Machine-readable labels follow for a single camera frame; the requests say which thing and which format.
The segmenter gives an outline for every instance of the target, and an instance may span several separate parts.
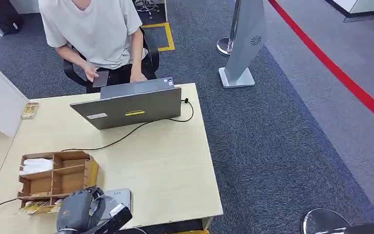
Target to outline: red line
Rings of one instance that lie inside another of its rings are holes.
[[[361,101],[369,110],[374,113],[374,98],[367,94],[359,85],[357,85],[346,73],[342,71],[306,34],[305,32],[290,18],[276,0],[269,0],[270,4],[275,8],[277,13],[296,33],[301,41],[312,51],[313,54],[325,65],[335,77],[349,90],[359,101]]]

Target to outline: hand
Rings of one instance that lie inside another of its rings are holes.
[[[138,82],[147,80],[146,76],[141,71],[131,71],[130,82]]]
[[[94,79],[98,77],[98,74],[96,73],[96,68],[87,62],[82,69],[84,69],[85,75],[87,76],[87,80],[90,82],[94,82]]]

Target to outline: cardboard box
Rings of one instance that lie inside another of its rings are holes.
[[[22,170],[24,161],[29,158],[53,160],[50,171],[19,175],[19,182],[23,184],[22,191],[18,192],[18,199],[22,200],[21,208],[25,207],[27,201],[49,201],[48,206],[40,207],[34,214],[46,213],[59,199],[96,185],[98,163],[84,151],[24,155],[19,170]]]

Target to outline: laptop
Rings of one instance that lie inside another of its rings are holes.
[[[71,107],[99,130],[156,121],[181,115],[181,88],[172,78],[105,86],[99,100]]]

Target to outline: laptop cable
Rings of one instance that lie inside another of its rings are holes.
[[[188,101],[188,98],[184,99],[184,100],[181,100],[181,102],[184,102],[186,104],[189,104],[190,107],[191,107],[191,116],[190,118],[186,119],[186,120],[178,120],[178,119],[173,119],[173,118],[165,118],[166,120],[171,120],[171,121],[174,121],[174,122],[188,122],[190,121],[193,116],[194,116],[194,108],[193,108],[193,105],[191,105],[191,103]],[[146,122],[146,123],[143,123],[141,124],[140,126],[134,128],[130,133],[128,133],[127,135],[125,135],[124,137],[120,138],[119,140],[116,140],[114,141],[113,143],[111,144],[108,144],[106,146],[103,146],[103,147],[99,147],[99,148],[93,148],[93,149],[65,149],[65,150],[61,150],[61,152],[64,152],[64,151],[71,151],[71,150],[83,150],[83,151],[95,151],[95,150],[102,150],[102,149],[105,149],[105,148],[108,148],[114,144],[117,144],[119,143],[120,141],[124,140],[125,138],[127,138],[129,135],[131,135],[133,132],[137,131],[137,129],[147,125],[147,124],[150,124],[150,123],[154,123],[154,122],[157,122],[157,121],[160,121],[160,120],[155,120],[155,121],[150,121],[150,122]]]

